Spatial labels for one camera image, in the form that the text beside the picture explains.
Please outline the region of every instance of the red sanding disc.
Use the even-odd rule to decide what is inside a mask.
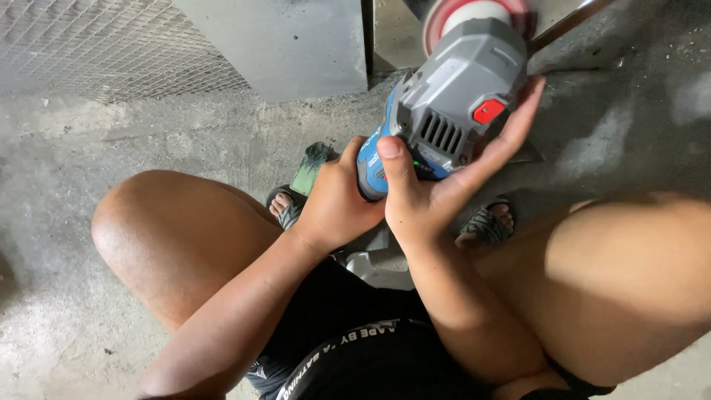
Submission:
[[[424,52],[429,57],[442,38],[442,29],[447,19],[460,7],[473,1],[482,0],[437,0],[424,20],[422,43]],[[528,7],[525,0],[487,0],[495,1],[504,6],[511,15],[511,26],[523,36],[525,40],[531,39],[535,29],[535,14]]]

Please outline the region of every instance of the forearm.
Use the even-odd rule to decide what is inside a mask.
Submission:
[[[148,397],[230,391],[264,349],[301,281],[325,255],[284,232],[175,333],[145,374]]]
[[[504,384],[545,367],[536,338],[486,287],[453,240],[404,250],[442,343],[469,373]]]

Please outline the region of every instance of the leg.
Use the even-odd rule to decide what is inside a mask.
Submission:
[[[246,193],[170,171],[123,181],[101,200],[92,222],[106,263],[171,332],[281,232]]]
[[[553,359],[614,386],[711,330],[711,206],[655,194],[577,208],[472,259]]]

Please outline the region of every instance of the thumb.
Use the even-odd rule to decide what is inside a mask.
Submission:
[[[405,143],[396,136],[386,136],[378,140],[378,153],[383,161],[390,193],[405,194],[417,187],[412,156]]]

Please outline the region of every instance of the grinder vent slot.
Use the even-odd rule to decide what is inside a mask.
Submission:
[[[419,135],[438,149],[454,154],[461,142],[463,131],[446,118],[432,112],[424,122]]]

